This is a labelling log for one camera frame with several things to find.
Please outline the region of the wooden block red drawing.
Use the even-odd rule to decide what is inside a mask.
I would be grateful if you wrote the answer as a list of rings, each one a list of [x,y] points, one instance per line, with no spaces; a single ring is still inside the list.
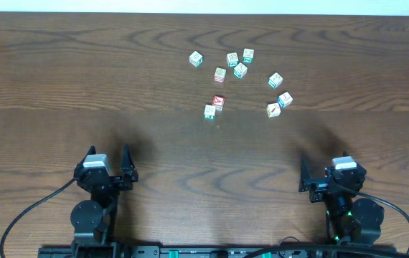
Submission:
[[[277,102],[271,103],[267,105],[266,111],[268,117],[270,118],[277,117],[281,114],[281,106]]]

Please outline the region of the wooden block blue H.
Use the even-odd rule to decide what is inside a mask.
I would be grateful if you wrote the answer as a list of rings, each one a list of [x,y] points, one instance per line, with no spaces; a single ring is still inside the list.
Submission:
[[[284,92],[278,96],[277,102],[281,108],[285,108],[293,102],[293,98],[289,92]]]

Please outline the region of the wooden block green bottom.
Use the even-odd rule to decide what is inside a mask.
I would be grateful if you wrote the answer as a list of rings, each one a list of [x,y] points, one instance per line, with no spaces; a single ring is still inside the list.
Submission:
[[[214,120],[216,114],[216,107],[214,105],[205,105],[204,118]]]

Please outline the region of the red letter A block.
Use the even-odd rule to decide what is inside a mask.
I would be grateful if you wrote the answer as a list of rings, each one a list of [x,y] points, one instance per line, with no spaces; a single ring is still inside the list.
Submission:
[[[225,104],[225,97],[215,95],[212,101],[212,105],[215,107],[216,111],[222,111]]]

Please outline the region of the wooden block red bottom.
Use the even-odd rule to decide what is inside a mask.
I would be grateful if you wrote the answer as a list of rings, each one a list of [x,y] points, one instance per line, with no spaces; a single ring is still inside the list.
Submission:
[[[223,83],[225,81],[227,70],[217,67],[214,74],[214,81]]]

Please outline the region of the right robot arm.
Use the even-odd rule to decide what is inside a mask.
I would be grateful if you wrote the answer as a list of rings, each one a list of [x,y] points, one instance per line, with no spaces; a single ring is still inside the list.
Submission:
[[[307,158],[301,158],[298,190],[309,192],[310,202],[325,204],[328,229],[338,244],[371,247],[381,235],[383,207],[372,199],[353,199],[363,187],[366,174],[346,152],[332,159],[321,178],[314,178]]]

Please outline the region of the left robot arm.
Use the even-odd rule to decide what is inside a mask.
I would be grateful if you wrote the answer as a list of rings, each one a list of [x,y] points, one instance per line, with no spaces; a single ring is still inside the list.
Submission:
[[[130,191],[138,180],[129,145],[124,145],[121,176],[110,175],[106,154],[91,147],[74,170],[77,185],[90,194],[90,199],[75,205],[70,215],[74,227],[71,244],[73,257],[130,257],[131,248],[114,235],[118,197]]]

